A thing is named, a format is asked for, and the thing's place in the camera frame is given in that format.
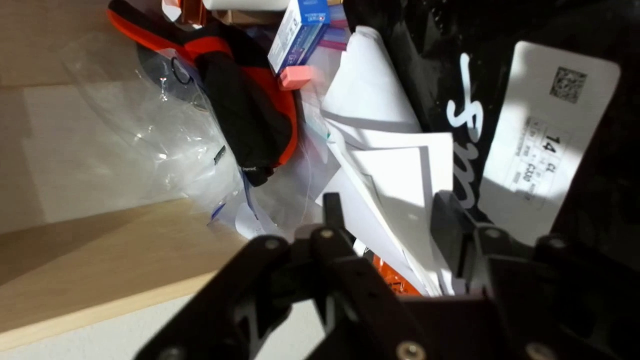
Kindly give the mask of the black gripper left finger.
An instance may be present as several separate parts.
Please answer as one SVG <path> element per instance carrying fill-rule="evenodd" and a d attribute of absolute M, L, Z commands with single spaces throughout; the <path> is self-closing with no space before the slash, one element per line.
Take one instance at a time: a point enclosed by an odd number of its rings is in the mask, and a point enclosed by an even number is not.
<path fill-rule="evenodd" d="M 134 360 L 255 360 L 306 299 L 323 328 L 306 360 L 428 360 L 408 307 L 354 251 L 335 191 L 321 196 L 321 219 L 301 225 L 293 239 L 250 239 Z"/>

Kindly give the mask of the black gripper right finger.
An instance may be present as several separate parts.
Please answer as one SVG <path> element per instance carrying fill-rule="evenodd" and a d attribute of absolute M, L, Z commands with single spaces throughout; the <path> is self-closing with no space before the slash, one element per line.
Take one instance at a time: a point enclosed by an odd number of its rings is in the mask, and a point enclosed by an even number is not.
<path fill-rule="evenodd" d="M 635 270 L 551 234 L 525 245 L 446 189 L 429 234 L 458 290 L 456 360 L 640 360 Z"/>

